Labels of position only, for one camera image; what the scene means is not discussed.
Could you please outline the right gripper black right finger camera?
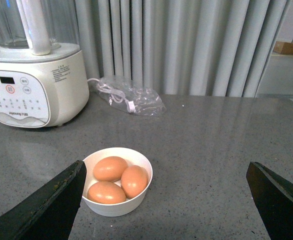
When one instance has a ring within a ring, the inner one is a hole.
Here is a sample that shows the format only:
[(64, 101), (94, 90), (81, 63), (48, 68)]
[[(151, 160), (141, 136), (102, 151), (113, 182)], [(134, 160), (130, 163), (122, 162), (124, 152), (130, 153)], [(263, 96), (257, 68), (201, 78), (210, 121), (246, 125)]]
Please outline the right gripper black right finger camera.
[(293, 183), (259, 162), (250, 162), (246, 180), (272, 240), (293, 240)]

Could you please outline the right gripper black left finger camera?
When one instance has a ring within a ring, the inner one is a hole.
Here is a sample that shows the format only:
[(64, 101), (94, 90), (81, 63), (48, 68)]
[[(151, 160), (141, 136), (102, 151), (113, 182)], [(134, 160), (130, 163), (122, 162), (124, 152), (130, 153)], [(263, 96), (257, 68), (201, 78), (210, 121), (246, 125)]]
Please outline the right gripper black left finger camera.
[(87, 169), (77, 160), (0, 216), (0, 240), (67, 240), (81, 205)]

